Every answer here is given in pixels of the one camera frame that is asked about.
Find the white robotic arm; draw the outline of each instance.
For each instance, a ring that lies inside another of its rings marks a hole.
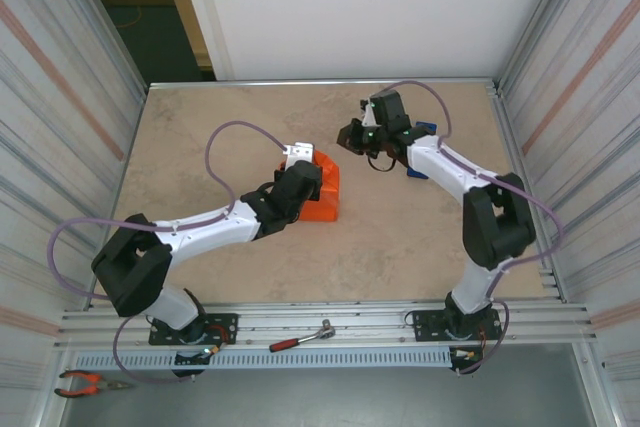
[[[488,291],[504,264],[522,255],[535,240],[526,200],[499,189],[480,174],[522,189],[515,174],[498,176],[446,147],[426,126],[412,126],[395,90],[361,101],[362,119],[340,130],[338,144],[358,155],[377,158],[386,152],[405,167],[427,175],[462,206],[462,240],[468,258],[462,280],[445,300],[444,327],[455,337],[478,329],[491,302]],[[498,215],[494,207],[502,209]]]
[[[462,206],[464,194],[472,188],[485,188],[490,183],[451,162],[442,154],[442,148],[445,144],[438,147],[438,140],[437,135],[427,135],[416,139],[407,148],[409,167],[429,176],[429,179],[449,192]],[[449,155],[454,156],[477,173],[483,173],[490,177],[498,175],[478,167],[449,147],[446,148]],[[489,270],[476,264],[467,256],[464,275],[451,292],[453,300],[464,314],[473,314],[489,305],[487,291],[499,274],[501,265],[506,264],[510,259],[511,257],[498,264],[497,268]]]
[[[91,267],[121,317],[140,313],[164,322],[185,343],[203,329],[203,310],[186,290],[166,282],[170,269],[223,245],[251,242],[298,219],[304,203],[318,200],[322,170],[312,163],[313,146],[287,146],[285,167],[274,181],[248,192],[229,207],[151,224],[142,214],[129,222],[155,225],[156,232],[118,229]]]

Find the corrugated metal wall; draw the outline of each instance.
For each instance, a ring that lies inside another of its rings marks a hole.
[[[640,0],[555,0],[508,115],[536,194],[567,226],[565,295],[585,302],[629,424],[640,423]]]
[[[0,425],[24,425],[63,309],[83,299],[46,266],[62,219],[110,216],[145,99],[93,0],[0,0]],[[62,274],[79,287],[104,232],[69,229]]]

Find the red-handled pliers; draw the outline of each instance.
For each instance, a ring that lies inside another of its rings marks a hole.
[[[67,372],[61,373],[59,377],[61,379],[79,377],[89,382],[89,385],[84,389],[55,389],[53,391],[55,394],[66,399],[76,399],[78,397],[84,397],[85,395],[96,395],[101,390],[119,390],[133,387],[133,385],[127,384],[126,382],[120,382],[119,380],[104,380],[100,374],[93,374],[84,370],[68,370]]]

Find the doorway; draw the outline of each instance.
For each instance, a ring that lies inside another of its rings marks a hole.
[[[213,81],[191,0],[100,0],[147,85]]]

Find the black mounting plate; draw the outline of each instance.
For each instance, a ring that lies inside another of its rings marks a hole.
[[[498,340],[502,335],[500,317],[498,311],[494,309],[491,309],[480,322],[477,331],[464,338],[458,338],[449,333],[443,310],[414,310],[411,314],[416,342],[479,341],[480,327],[484,329],[487,340]]]
[[[223,327],[229,334],[227,344],[236,343],[236,335],[238,334],[238,314],[205,314],[206,324],[211,327],[219,325]],[[205,328],[204,334],[196,342],[185,344],[176,336],[164,328],[166,324],[158,323],[156,319],[151,323],[151,332],[149,333],[149,345],[183,345],[191,347],[194,345],[218,346],[222,344],[220,330],[215,328]]]

